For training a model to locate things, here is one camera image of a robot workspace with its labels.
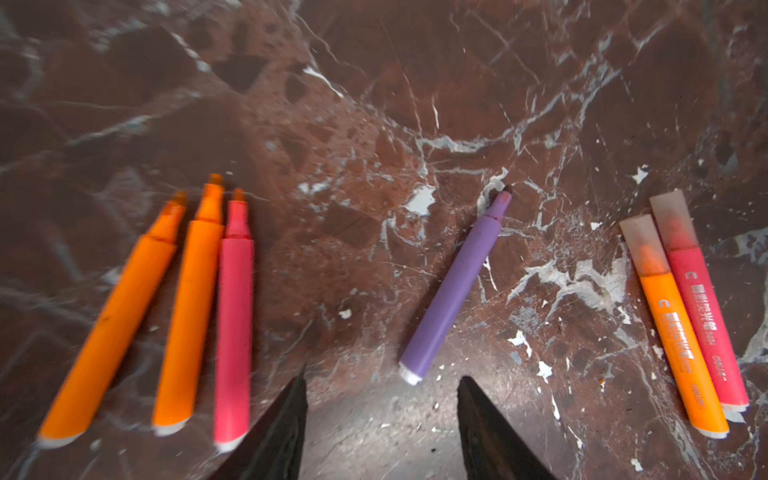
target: marble countertop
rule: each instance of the marble countertop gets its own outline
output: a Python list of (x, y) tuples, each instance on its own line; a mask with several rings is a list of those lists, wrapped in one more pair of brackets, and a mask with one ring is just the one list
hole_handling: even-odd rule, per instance
[[(760, 0), (3, 2), (0, 478), (223, 461), (213, 320), (195, 415), (151, 432), (178, 259), (91, 428), (34, 442), (135, 240), (212, 172), (259, 244), (254, 419), (307, 362), (302, 478), (465, 478), (463, 375), (559, 478), (764, 478), (766, 24)], [(399, 354), (504, 184), (502, 236), (407, 386)], [(617, 225), (674, 188), (752, 404), (723, 441), (686, 420)]]

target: black pointed object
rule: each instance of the black pointed object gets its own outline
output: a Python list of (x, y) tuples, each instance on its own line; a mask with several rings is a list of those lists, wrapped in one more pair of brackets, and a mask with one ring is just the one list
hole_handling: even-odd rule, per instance
[(296, 480), (306, 426), (304, 369), (209, 480)]
[(557, 480), (470, 376), (458, 384), (458, 430), (468, 480)]

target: purple barrel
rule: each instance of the purple barrel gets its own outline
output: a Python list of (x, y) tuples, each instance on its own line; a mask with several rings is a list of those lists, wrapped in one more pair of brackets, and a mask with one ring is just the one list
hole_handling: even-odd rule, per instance
[(505, 187), (488, 212), (475, 222), (406, 347), (400, 359), (400, 376), (411, 385), (421, 382), (429, 370), (456, 315), (475, 285), (482, 264), (502, 232), (502, 218), (512, 199), (510, 190), (509, 186)]

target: marker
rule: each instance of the marker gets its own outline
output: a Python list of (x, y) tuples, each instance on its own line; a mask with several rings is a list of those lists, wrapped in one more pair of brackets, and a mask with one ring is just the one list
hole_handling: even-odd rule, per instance
[(750, 405), (739, 364), (717, 302), (707, 263), (680, 190), (650, 198), (672, 274), (694, 325), (723, 409), (744, 412)]
[(152, 418), (152, 428), (157, 436), (181, 430), (194, 409), (224, 232), (221, 224), (222, 183), (221, 175), (210, 176), (210, 183), (203, 188), (197, 215), (187, 232)]
[(178, 192), (134, 245), (91, 334), (43, 421), (38, 444), (55, 449), (91, 424), (176, 250), (187, 197)]
[(485, 215), (469, 232), (419, 328), (400, 359), (400, 376), (409, 384), (421, 382), (437, 355), (488, 254), (502, 231), (502, 219), (512, 199), (511, 187), (499, 192)]
[(634, 268), (640, 275), (688, 419), (703, 435), (724, 439), (728, 436), (728, 422), (664, 256), (654, 220), (650, 215), (640, 215), (627, 218), (619, 225)]
[(253, 240), (241, 189), (229, 202), (221, 240), (219, 329), (216, 358), (214, 443), (231, 452), (250, 428), (250, 339), (253, 314)]

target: highlighter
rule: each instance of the highlighter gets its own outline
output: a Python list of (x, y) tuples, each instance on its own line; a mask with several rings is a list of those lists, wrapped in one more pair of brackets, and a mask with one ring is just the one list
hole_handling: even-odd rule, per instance
[(502, 219), (512, 200), (511, 187), (499, 192), (496, 200), (475, 225), (458, 251), (435, 298), (400, 358), (400, 376), (410, 385), (419, 383), (435, 359), (459, 310), (475, 285), (485, 259), (502, 232)]
[(222, 183), (220, 175), (210, 176), (210, 183), (203, 188), (197, 215), (187, 232), (152, 418), (152, 428), (157, 436), (181, 430), (194, 410), (224, 232), (221, 223)]
[(221, 240), (214, 443), (231, 452), (250, 428), (250, 340), (253, 315), (253, 240), (241, 189), (229, 202)]
[(744, 388), (685, 196), (680, 190), (657, 195), (650, 198), (650, 206), (720, 404), (725, 410), (744, 412), (750, 405), (750, 398)]
[(640, 276), (688, 419), (706, 437), (724, 439), (728, 436), (728, 422), (664, 255), (654, 220), (650, 215), (640, 215), (627, 218), (619, 225)]
[(73, 442), (93, 420), (174, 255), (186, 205), (187, 197), (177, 193), (134, 245), (120, 282), (43, 421), (38, 433), (42, 448), (55, 449)]

